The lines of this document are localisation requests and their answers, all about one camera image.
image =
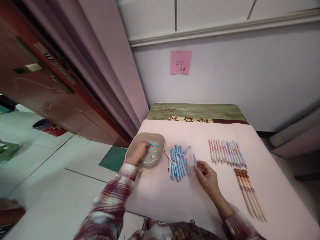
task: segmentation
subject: wooden door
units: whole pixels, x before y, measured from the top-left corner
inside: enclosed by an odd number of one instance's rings
[[[0,93],[88,140],[128,147],[129,138],[3,2]]]

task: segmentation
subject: hand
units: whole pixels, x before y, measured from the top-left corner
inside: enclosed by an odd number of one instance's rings
[[[136,148],[133,150],[131,156],[127,158],[126,163],[132,164],[133,166],[137,166],[140,160],[147,154],[149,148],[149,142],[139,142]]]
[[[218,186],[217,173],[203,161],[197,161],[198,167],[193,166],[201,186],[209,197],[215,198],[221,196]]]

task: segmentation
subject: green mat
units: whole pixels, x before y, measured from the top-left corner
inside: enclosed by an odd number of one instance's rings
[[[124,162],[126,152],[127,149],[125,148],[112,146],[99,163],[99,166],[118,172]]]

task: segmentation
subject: white wall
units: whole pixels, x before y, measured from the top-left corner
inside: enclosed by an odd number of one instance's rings
[[[192,50],[170,75],[170,51]],[[132,49],[149,107],[236,104],[256,131],[276,131],[320,104],[320,23]]]

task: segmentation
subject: bowl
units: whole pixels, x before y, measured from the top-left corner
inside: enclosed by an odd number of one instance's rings
[[[162,155],[164,154],[163,151],[166,144],[166,140],[164,136],[162,136],[159,133],[142,132],[136,135],[128,148],[125,159],[127,160],[127,158],[131,156],[133,150],[141,141],[154,143],[154,146],[151,145],[151,147],[149,148],[149,151],[147,151],[146,156],[138,163],[137,167],[140,170],[143,170],[143,169],[151,170],[156,168],[161,162],[161,158],[162,158]]]

